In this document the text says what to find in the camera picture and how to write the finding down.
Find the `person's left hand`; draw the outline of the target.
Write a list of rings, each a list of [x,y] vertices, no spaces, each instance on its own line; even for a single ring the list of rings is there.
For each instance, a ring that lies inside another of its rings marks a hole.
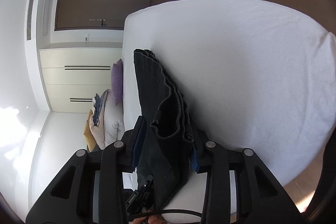
[[[151,215],[148,217],[141,217],[134,219],[131,224],[142,224],[142,223],[148,223],[148,224],[167,224],[163,216],[161,215]]]

